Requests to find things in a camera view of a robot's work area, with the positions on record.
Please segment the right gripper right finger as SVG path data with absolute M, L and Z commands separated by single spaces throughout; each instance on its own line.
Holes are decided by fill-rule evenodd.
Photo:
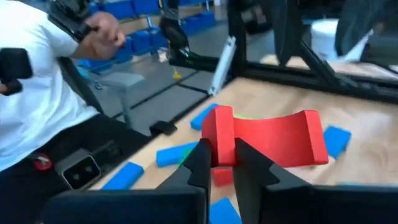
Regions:
M 235 139 L 234 188 L 243 224 L 311 224 L 310 184 Z

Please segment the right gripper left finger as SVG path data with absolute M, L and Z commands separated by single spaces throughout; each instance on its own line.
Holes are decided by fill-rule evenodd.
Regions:
M 200 139 L 180 166 L 157 186 L 157 189 L 185 187 L 193 190 L 198 224 L 209 224 L 211 156 L 210 141 Z

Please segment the red arch block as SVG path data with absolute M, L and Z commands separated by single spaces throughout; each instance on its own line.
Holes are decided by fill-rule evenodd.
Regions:
M 233 170 L 232 169 L 213 169 L 213 183 L 216 187 L 224 187 L 233 184 Z
M 320 116 L 315 110 L 269 119 L 241 119 L 230 106 L 213 108 L 202 122 L 201 136 L 212 148 L 214 166 L 236 164 L 240 138 L 282 167 L 327 164 Z

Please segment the blue rectangular block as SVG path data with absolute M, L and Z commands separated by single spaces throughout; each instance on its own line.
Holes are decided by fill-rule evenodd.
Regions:
M 196 117 L 194 117 L 191 120 L 191 122 L 190 122 L 191 128 L 194 130 L 197 130 L 197 131 L 201 131 L 204 119 L 207 117 L 207 115 L 210 113 L 210 111 L 212 109 L 216 108 L 217 106 L 218 106 L 218 104 L 213 103 L 210 106 L 208 106 L 206 109 L 201 111 Z
M 197 144 L 198 141 L 157 151 L 155 160 L 157 166 L 165 167 L 178 164 L 180 157 L 183 154 L 183 150 L 191 147 L 194 148 Z

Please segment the blue arch block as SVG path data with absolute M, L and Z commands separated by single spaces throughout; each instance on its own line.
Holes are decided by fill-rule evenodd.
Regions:
M 340 154 L 345 152 L 351 135 L 351 132 L 345 129 L 336 126 L 327 127 L 323 137 L 328 154 L 334 159 L 339 158 Z

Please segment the black table clamp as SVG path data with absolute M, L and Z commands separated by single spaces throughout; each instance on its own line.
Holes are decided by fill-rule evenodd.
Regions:
M 152 126 L 149 127 L 149 130 L 153 137 L 156 137 L 160 134 L 170 136 L 171 134 L 176 132 L 177 127 L 173 123 L 170 123 L 170 122 L 157 121 Z

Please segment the large blue flat block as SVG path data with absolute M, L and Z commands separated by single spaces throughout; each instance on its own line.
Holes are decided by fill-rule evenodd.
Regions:
M 143 175 L 144 169 L 132 162 L 126 163 L 101 189 L 129 190 Z

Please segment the grey stool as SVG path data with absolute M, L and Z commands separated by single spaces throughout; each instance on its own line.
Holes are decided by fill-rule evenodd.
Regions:
M 122 106 L 122 116 L 127 127 L 133 128 L 134 121 L 129 115 L 130 105 L 128 102 L 128 91 L 139 82 L 143 81 L 144 77 L 136 73 L 127 72 L 113 72 L 108 75 L 99 77 L 94 83 L 94 87 L 97 90 L 101 90 L 104 86 L 113 88 L 116 90 L 119 96 L 119 100 Z

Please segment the blue stacked crates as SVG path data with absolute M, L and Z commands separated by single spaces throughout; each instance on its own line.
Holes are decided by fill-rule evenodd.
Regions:
M 131 22 L 138 19 L 147 19 L 145 29 L 131 32 L 127 35 L 127 42 L 113 58 L 113 61 L 104 60 L 77 60 L 78 68 L 92 72 L 102 72 L 112 67 L 112 64 L 121 64 L 131 60 L 134 56 L 154 54 L 162 48 L 169 46 L 159 26 L 151 23 L 153 16 L 158 16 L 166 9 L 170 0 L 114 0 L 95 1 L 89 0 L 90 12 L 109 12 L 116 19 Z M 201 30 L 213 27 L 216 24 L 215 13 L 210 9 L 212 0 L 179 0 L 180 7 L 200 6 L 198 13 L 179 19 L 182 30 L 187 34 L 195 34 Z

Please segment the red round button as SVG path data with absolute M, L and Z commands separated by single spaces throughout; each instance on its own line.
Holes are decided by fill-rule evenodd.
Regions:
M 52 169 L 52 167 L 53 167 L 52 161 L 44 153 L 34 152 L 29 155 L 29 159 L 32 161 L 32 163 L 37 171 L 44 172 L 46 170 Z

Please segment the white bucket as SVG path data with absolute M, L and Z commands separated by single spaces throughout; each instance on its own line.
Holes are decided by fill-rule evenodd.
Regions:
M 371 29 L 346 55 L 338 56 L 335 50 L 335 37 L 338 19 L 320 19 L 311 24 L 311 49 L 323 60 L 358 62 L 368 39 L 373 35 Z

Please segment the person's hand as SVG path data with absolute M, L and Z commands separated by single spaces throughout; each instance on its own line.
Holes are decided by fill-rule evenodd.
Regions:
M 94 29 L 79 44 L 72 58 L 109 60 L 126 43 L 118 20 L 108 12 L 97 12 L 85 20 Z

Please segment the person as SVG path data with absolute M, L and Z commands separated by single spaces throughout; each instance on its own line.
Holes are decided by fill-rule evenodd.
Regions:
M 149 141 L 86 104 L 63 79 L 58 59 L 72 58 L 79 43 L 44 11 L 0 0 L 0 49 L 26 49 L 33 71 L 20 93 L 6 96 L 0 84 L 0 224 L 37 224 L 47 201 L 68 188 L 54 169 L 37 171 L 30 154 L 56 162 L 112 141 L 130 156 Z

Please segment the silver aluminium bracket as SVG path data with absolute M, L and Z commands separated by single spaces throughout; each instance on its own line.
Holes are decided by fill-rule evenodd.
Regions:
M 213 74 L 208 94 L 211 96 L 217 95 L 222 89 L 226 76 L 228 74 L 231 62 L 233 61 L 234 53 L 236 51 L 236 38 L 229 36 L 223 47 L 222 54 L 218 60 L 216 70 Z

